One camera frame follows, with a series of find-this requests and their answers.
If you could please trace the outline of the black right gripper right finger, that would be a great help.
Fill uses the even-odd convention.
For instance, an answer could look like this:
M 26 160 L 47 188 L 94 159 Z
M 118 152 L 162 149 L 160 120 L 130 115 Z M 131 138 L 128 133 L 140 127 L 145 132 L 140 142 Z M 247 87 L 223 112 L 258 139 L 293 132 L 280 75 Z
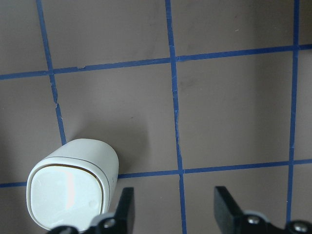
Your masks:
M 243 211 L 225 186 L 214 188 L 214 217 L 222 234 L 310 234 L 312 224 L 289 221 L 283 228 L 273 225 L 265 215 Z

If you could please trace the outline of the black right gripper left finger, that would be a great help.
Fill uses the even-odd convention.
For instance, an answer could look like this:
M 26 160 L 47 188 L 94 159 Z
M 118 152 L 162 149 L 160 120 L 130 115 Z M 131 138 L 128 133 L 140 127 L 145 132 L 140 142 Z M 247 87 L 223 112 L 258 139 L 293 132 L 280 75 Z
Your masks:
M 113 214 L 100 214 L 92 219 L 82 234 L 131 234 L 135 222 L 135 193 L 133 187 L 122 190 Z

